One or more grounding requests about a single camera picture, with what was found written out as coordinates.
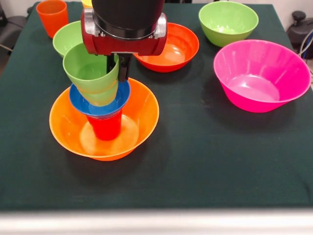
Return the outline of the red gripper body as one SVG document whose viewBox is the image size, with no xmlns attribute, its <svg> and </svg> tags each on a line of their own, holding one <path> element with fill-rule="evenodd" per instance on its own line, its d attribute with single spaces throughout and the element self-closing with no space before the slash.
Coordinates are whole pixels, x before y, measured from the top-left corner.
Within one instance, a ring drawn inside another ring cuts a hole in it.
<svg viewBox="0 0 313 235">
<path fill-rule="evenodd" d="M 83 43 L 90 54 L 110 55 L 112 53 L 142 56 L 160 55 L 167 40 L 167 18 L 161 13 L 154 31 L 145 38 L 135 40 L 113 37 L 103 31 L 94 19 L 94 10 L 85 8 L 81 17 Z"/>
</svg>

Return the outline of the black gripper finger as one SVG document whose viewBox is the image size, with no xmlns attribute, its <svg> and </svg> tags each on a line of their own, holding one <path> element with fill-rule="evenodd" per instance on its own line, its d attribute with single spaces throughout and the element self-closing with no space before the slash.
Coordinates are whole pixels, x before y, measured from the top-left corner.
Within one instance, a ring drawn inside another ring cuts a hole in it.
<svg viewBox="0 0 313 235">
<path fill-rule="evenodd" d="M 118 80 L 125 82 L 129 77 L 129 65 L 132 59 L 132 53 L 120 53 L 119 55 L 119 73 Z"/>
<path fill-rule="evenodd" d="M 107 73 L 111 71 L 119 71 L 119 56 L 117 53 L 112 53 L 111 55 L 107 56 Z"/>
</svg>

